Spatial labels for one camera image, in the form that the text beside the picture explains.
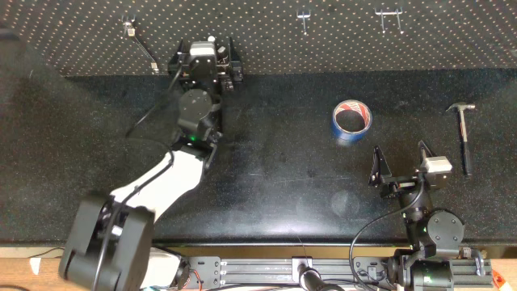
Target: hammer handle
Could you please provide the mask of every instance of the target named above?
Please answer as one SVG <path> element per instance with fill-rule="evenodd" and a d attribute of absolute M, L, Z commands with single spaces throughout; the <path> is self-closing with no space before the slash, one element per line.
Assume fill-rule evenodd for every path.
<path fill-rule="evenodd" d="M 472 158 L 470 156 L 469 143 L 467 141 L 463 142 L 463 163 L 465 174 L 468 176 L 472 175 Z"/>

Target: hammer head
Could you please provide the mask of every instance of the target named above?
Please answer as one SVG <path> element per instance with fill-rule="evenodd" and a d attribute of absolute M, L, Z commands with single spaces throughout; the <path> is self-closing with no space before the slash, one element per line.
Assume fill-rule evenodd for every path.
<path fill-rule="evenodd" d="M 458 111 L 464 111 L 465 109 L 474 109 L 475 107 L 476 107 L 476 105 L 474 105 L 474 104 L 467 104 L 465 102 L 458 102 L 458 103 L 454 103 L 453 105 L 449 106 L 447 111 L 449 111 L 451 109 L 454 109 L 454 108 L 457 108 Z"/>

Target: blue tape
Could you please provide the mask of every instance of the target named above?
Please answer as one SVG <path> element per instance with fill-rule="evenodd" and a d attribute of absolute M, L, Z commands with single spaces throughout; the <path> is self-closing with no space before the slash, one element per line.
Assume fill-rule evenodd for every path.
<path fill-rule="evenodd" d="M 358 112 L 364 120 L 364 129 L 358 132 L 350 132 L 343 128 L 341 128 L 336 120 L 336 116 L 341 111 L 353 110 Z M 334 132 L 337 138 L 340 138 L 345 141 L 358 141 L 363 138 L 364 134 L 370 129 L 372 126 L 372 113 L 370 112 L 370 108 L 364 105 L 364 103 L 357 100 L 346 100 L 341 102 L 332 113 L 332 131 Z"/>

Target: black tabletop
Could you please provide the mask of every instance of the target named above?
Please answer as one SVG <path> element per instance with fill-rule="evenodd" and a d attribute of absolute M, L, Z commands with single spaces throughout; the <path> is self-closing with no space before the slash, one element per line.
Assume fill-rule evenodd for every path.
<path fill-rule="evenodd" d="M 28 72 L 0 81 L 4 245 L 64 242 L 83 196 L 133 181 L 164 154 L 124 133 L 169 78 Z M 246 76 L 224 96 L 224 139 L 212 168 L 158 220 L 156 242 L 347 244 L 367 222 L 398 208 L 368 186 L 373 146 L 394 175 L 405 175 L 418 165 L 424 140 L 453 165 L 448 186 L 432 199 L 465 221 L 464 243 L 517 243 L 515 92 L 517 70 Z M 330 122 L 346 99 L 367 104 L 373 122 L 363 140 L 343 147 Z M 476 105 L 465 112 L 471 179 L 462 175 L 457 114 L 445 112 L 459 101 Z M 147 124 L 155 138 L 170 132 L 165 113 Z M 360 241 L 404 243 L 402 219 L 377 223 Z"/>

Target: pegboard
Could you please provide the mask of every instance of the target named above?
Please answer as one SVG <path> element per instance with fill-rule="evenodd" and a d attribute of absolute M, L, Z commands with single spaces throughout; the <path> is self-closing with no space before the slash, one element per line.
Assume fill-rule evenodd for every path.
<path fill-rule="evenodd" d="M 382 32 L 375 10 L 385 16 Z M 297 12 L 310 11 L 307 35 Z M 517 67 L 515 0 L 2 0 L 5 25 L 60 74 L 152 74 L 123 15 L 158 59 L 183 38 L 233 37 L 245 74 Z"/>

